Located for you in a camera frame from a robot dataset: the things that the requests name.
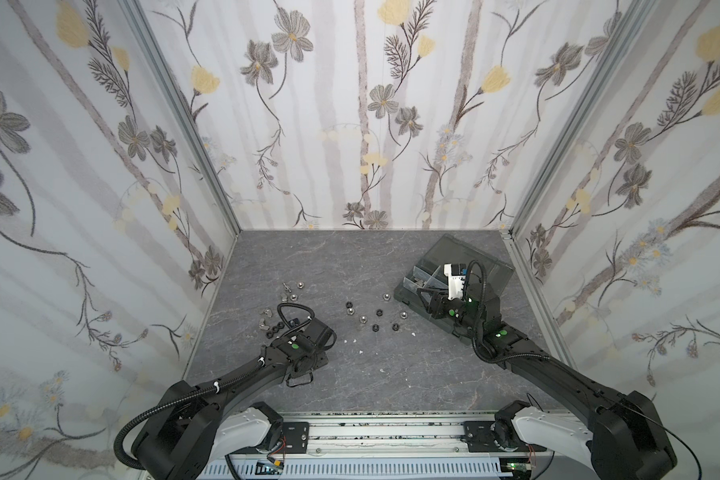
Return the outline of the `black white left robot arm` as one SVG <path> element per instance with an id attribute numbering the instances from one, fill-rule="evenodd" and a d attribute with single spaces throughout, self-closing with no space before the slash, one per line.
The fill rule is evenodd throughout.
<path id="1" fill-rule="evenodd" d="M 303 377 L 312 379 L 327 364 L 337 335 L 306 305 L 284 302 L 276 309 L 304 316 L 296 322 L 283 318 L 283 331 L 241 367 L 195 386 L 184 380 L 170 386 L 156 406 L 116 434 L 117 461 L 154 479 L 196 479 L 219 457 L 281 442 L 281 415 L 255 396 L 281 383 L 295 388 Z"/>

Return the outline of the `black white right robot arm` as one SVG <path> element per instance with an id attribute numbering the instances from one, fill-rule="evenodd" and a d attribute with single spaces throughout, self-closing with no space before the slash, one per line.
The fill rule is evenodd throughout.
<path id="1" fill-rule="evenodd" d="M 662 479 L 677 466 L 672 443 L 678 437 L 663 425 L 654 403 L 590 379 L 506 323 L 483 264 L 417 271 L 413 283 L 430 319 L 468 342 L 478 360 L 528 380 L 568 410 L 558 415 L 529 401 L 512 402 L 494 417 L 491 435 L 498 448 L 543 446 L 601 479 Z"/>

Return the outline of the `grey compartment organizer box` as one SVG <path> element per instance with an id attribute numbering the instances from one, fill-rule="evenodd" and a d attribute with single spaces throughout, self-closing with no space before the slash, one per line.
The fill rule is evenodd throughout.
<path id="1" fill-rule="evenodd" d="M 500 324 L 500 296 L 513 274 L 510 264 L 445 234 L 403 277 L 394 299 L 466 341 L 478 323 L 485 330 Z"/>

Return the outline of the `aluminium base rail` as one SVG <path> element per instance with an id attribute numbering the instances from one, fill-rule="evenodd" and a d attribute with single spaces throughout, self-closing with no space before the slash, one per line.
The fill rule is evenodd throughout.
<path id="1" fill-rule="evenodd" d="M 296 415 L 283 417 L 304 421 L 310 427 L 307 450 L 303 454 L 283 454 L 273 448 L 240 449 L 209 462 L 198 478 L 234 478 L 235 459 L 260 459 L 281 469 L 291 459 L 334 458 L 497 458 L 512 478 L 538 479 L 542 470 L 535 465 L 537 457 L 570 459 L 546 447 L 532 445 L 512 452 L 490 448 L 483 452 L 469 448 L 465 436 L 468 423 L 489 423 L 495 414 L 475 415 Z"/>

